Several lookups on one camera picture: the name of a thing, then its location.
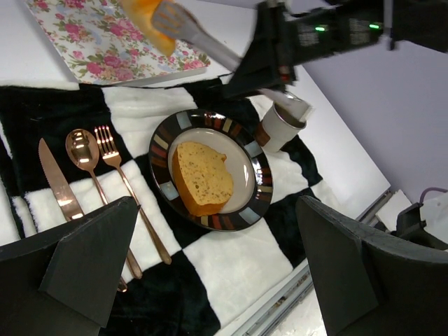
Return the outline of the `white cup with brown band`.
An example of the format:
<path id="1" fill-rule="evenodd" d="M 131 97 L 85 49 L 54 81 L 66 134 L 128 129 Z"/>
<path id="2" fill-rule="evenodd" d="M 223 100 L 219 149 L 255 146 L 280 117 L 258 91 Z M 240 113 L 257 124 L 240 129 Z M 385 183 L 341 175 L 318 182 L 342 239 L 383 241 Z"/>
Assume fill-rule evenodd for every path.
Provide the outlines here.
<path id="1" fill-rule="evenodd" d="M 254 138 L 265 152 L 275 153 L 292 140 L 307 122 L 296 118 L 273 103 L 254 132 Z"/>

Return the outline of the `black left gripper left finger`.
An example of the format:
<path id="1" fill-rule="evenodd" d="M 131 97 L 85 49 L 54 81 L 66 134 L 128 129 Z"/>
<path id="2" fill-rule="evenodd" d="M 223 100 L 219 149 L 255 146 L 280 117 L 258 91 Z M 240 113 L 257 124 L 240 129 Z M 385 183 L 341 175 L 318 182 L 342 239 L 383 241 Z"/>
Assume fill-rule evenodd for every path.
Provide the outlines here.
<path id="1" fill-rule="evenodd" d="M 2 335 L 98 335 L 109 320 L 139 208 L 121 197 L 1 247 Z"/>

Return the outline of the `aluminium rail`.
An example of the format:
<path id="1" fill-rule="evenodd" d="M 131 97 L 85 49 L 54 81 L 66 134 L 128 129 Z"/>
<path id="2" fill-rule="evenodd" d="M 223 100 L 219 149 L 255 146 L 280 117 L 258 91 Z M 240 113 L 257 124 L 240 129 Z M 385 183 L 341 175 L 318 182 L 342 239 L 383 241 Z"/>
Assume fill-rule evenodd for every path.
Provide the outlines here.
<path id="1" fill-rule="evenodd" d="M 295 204 L 309 195 L 357 218 L 389 191 L 370 186 L 368 197 L 340 204 L 325 181 L 299 192 L 274 194 L 264 217 L 247 230 L 211 235 L 218 252 L 217 284 L 207 295 L 220 321 L 218 335 L 273 335 L 294 305 L 312 290 L 312 278 L 299 233 Z"/>

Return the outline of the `floral rectangular tray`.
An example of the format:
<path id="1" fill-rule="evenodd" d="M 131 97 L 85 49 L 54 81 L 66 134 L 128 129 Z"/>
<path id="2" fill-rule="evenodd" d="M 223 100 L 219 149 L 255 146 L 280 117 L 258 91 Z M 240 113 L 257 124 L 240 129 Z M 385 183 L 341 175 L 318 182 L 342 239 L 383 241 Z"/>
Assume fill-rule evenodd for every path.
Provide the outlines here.
<path id="1" fill-rule="evenodd" d="M 177 42 L 161 54 L 126 18 L 119 1 L 27 1 L 56 51 L 77 81 L 115 84 L 169 81 L 203 74 L 210 59 Z"/>

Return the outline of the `brown bread slice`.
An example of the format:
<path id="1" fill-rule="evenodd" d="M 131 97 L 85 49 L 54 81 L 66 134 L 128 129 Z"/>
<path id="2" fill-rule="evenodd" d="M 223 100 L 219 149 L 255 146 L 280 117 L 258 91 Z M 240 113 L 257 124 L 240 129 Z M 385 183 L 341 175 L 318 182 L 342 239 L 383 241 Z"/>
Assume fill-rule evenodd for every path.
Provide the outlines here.
<path id="1" fill-rule="evenodd" d="M 202 143 L 180 143 L 172 158 L 172 173 L 179 196 L 194 216 L 217 214 L 234 192 L 227 156 Z"/>

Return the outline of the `patterned rim ceramic plate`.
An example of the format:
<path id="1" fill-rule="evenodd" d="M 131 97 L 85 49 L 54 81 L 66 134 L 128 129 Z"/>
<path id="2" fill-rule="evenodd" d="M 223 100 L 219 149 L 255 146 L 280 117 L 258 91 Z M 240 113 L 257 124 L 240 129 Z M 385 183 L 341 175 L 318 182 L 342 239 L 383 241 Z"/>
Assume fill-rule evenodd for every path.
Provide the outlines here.
<path id="1" fill-rule="evenodd" d="M 227 157 L 225 166 L 232 176 L 234 193 L 216 214 L 194 216 L 179 196 L 172 161 L 176 147 L 187 141 L 207 145 Z M 166 117 L 152 135 L 148 159 L 163 199 L 177 214 L 202 228 L 245 230 L 256 224 L 270 207 L 273 178 L 266 155 L 248 130 L 219 113 L 190 109 Z"/>

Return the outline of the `copper fork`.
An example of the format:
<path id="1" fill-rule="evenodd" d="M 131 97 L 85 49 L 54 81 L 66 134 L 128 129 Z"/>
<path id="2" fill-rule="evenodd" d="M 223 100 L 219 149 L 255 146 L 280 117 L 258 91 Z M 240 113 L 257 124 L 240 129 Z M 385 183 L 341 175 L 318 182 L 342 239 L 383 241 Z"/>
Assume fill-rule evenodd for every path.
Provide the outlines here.
<path id="1" fill-rule="evenodd" d="M 110 167 L 113 167 L 117 170 L 119 173 L 123 183 L 125 184 L 125 187 L 127 188 L 130 195 L 134 198 L 136 203 L 140 205 L 140 202 L 128 180 L 125 173 L 123 172 L 121 168 L 122 158 L 121 155 L 116 148 L 114 138 L 111 134 L 111 131 L 109 129 L 108 125 L 102 125 L 99 127 L 94 128 L 94 135 L 97 139 L 97 145 L 99 147 L 99 151 L 101 154 L 101 157 L 103 161 Z M 170 254 L 168 253 L 167 249 L 165 248 L 165 245 L 162 243 L 161 239 L 159 238 L 157 232 L 155 231 L 153 225 L 151 224 L 150 220 L 148 219 L 143 207 L 141 206 L 139 210 L 141 217 L 143 219 L 144 225 L 146 226 L 146 229 L 150 235 L 150 238 L 152 239 L 154 246 L 162 260 L 163 263 L 170 265 L 172 263 L 172 258 Z"/>

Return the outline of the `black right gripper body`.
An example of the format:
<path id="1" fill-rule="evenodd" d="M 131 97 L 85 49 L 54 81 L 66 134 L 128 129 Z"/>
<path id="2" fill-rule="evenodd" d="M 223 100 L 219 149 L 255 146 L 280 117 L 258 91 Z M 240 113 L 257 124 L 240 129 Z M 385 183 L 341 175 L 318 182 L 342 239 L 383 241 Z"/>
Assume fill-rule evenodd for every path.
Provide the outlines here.
<path id="1" fill-rule="evenodd" d="M 341 53 L 348 48 L 345 1 L 290 14 L 282 3 L 257 5 L 257 73 L 264 84 L 291 84 L 294 67 Z"/>

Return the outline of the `copper spoon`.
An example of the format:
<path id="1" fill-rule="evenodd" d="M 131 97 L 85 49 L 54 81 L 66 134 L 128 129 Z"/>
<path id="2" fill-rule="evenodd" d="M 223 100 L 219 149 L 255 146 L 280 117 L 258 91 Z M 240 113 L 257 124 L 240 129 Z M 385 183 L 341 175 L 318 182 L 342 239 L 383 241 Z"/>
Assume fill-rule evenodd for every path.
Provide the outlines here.
<path id="1" fill-rule="evenodd" d="M 107 205 L 109 202 L 94 172 L 99 161 L 99 148 L 93 135 L 85 129 L 74 129 L 67 135 L 65 147 L 71 161 L 90 174 L 102 203 Z"/>

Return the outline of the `black white checkered cloth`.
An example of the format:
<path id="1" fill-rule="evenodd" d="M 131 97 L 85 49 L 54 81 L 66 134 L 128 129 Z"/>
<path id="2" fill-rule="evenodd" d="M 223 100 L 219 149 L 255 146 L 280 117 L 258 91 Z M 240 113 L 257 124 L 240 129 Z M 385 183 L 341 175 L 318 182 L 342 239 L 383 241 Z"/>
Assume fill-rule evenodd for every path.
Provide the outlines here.
<path id="1" fill-rule="evenodd" d="M 252 132 L 270 103 L 263 97 L 224 99 L 220 79 L 166 89 L 42 85 L 1 87 L 1 184 L 8 203 L 1 217 L 7 244 L 64 223 L 37 153 L 45 139 L 85 212 L 102 205 L 93 182 L 71 163 L 67 134 L 76 128 L 109 125 L 122 168 L 139 201 L 171 253 L 161 262 L 141 221 L 132 249 L 143 269 L 128 271 L 129 290 L 115 297 L 101 335 L 215 335 L 243 314 L 305 259 L 295 205 L 303 195 L 339 206 L 299 138 L 268 156 L 273 196 L 266 214 L 239 232 L 216 232 L 175 212 L 158 190 L 150 166 L 150 140 L 169 115 L 206 109 Z"/>

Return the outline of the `orange striped croissant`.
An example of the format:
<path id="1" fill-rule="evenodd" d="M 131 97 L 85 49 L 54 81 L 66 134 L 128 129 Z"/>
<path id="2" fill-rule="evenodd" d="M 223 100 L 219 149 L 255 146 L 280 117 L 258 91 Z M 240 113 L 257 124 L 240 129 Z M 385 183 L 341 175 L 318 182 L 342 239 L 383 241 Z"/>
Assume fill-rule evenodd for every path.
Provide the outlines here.
<path id="1" fill-rule="evenodd" d="M 176 48 L 176 40 L 158 31 L 152 25 L 152 17 L 160 1 L 158 0 L 121 0 L 126 16 L 141 33 L 161 52 L 170 57 Z"/>

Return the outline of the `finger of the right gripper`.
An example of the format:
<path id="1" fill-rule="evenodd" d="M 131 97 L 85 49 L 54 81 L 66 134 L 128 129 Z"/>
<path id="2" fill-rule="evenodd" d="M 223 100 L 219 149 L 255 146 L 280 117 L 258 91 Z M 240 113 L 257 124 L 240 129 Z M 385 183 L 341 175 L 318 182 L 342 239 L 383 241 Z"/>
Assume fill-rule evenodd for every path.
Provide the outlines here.
<path id="1" fill-rule="evenodd" d="M 225 97 L 261 89 L 283 90 L 296 79 L 287 14 L 285 6 L 257 7 L 252 40 L 223 88 Z"/>

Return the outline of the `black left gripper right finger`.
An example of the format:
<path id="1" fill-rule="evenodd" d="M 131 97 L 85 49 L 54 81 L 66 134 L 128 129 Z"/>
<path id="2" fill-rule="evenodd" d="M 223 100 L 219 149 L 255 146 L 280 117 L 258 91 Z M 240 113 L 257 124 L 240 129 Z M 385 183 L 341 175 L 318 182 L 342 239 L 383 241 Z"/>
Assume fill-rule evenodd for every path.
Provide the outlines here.
<path id="1" fill-rule="evenodd" d="M 296 212 L 328 335 L 447 334 L 447 252 L 310 196 L 299 198 Z"/>

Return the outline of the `copper knife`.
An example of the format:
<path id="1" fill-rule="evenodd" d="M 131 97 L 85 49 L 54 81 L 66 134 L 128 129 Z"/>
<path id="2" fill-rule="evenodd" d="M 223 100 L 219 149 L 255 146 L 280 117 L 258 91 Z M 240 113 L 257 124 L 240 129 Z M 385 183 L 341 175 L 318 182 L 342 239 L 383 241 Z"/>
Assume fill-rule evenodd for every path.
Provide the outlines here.
<path id="1" fill-rule="evenodd" d="M 39 139 L 38 156 L 46 180 L 65 219 L 72 221 L 84 216 L 84 212 L 76 196 L 71 190 L 44 138 Z"/>

